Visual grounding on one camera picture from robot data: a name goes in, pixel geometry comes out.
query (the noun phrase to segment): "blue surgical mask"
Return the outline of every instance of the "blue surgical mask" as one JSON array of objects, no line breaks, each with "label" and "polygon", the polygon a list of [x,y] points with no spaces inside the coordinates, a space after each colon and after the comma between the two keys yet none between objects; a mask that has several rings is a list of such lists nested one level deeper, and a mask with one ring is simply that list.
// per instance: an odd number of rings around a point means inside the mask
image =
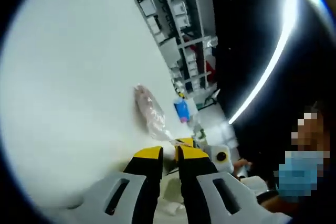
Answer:
[{"label": "blue surgical mask", "polygon": [[321,151],[286,152],[285,163],[279,165],[279,196],[290,202],[310,196],[317,189],[323,158],[328,157],[329,152]]}]

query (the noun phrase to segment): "face mask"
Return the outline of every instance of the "face mask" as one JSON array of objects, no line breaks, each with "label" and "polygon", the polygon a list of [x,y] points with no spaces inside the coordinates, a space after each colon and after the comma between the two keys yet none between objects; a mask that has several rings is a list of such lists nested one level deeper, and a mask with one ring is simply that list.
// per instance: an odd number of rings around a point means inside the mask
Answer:
[{"label": "face mask", "polygon": [[324,158],[329,158],[329,152],[286,152],[285,163],[279,165],[279,196],[290,202],[310,196],[317,189]]}]

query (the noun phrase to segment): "led light strip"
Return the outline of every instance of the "led light strip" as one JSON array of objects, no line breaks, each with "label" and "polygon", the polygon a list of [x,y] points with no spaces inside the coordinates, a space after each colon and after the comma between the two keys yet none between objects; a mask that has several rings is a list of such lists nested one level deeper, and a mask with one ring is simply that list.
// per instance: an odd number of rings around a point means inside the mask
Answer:
[{"label": "led light strip", "polygon": [[242,112],[249,106],[251,101],[256,97],[256,95],[261,90],[261,88],[267,81],[268,77],[272,73],[276,63],[278,62],[282,54],[283,49],[285,48],[289,35],[291,34],[294,28],[294,24],[296,22],[296,16],[297,16],[297,0],[286,0],[285,6],[284,6],[284,21],[283,21],[284,25],[282,27],[280,39],[278,41],[278,45],[274,51],[274,54],[267,68],[265,69],[265,72],[262,74],[260,80],[258,81],[257,85],[254,87],[254,89],[252,90],[248,98],[245,100],[245,102],[241,105],[241,107],[237,110],[237,112],[229,120],[229,124],[232,124],[242,114]]}]

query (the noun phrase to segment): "plastic bag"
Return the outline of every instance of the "plastic bag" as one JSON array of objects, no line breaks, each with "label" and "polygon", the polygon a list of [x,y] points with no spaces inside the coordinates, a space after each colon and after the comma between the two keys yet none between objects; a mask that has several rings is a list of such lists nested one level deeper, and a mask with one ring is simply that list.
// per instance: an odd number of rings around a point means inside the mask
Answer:
[{"label": "plastic bag", "polygon": [[152,138],[161,141],[170,141],[173,145],[181,143],[173,139],[172,134],[166,128],[165,116],[153,94],[144,86],[135,87],[135,100],[141,114],[146,119],[147,128]]}]

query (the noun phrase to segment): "clear plastic bag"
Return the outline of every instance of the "clear plastic bag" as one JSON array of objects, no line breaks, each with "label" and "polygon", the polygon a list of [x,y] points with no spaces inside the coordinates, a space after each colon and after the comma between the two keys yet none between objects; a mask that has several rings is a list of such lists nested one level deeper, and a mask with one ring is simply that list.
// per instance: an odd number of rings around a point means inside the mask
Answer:
[{"label": "clear plastic bag", "polygon": [[173,145],[181,144],[173,138],[167,129],[163,110],[146,87],[142,85],[135,87],[135,100],[141,114],[146,119],[147,128],[152,138],[160,141],[170,141]]}]

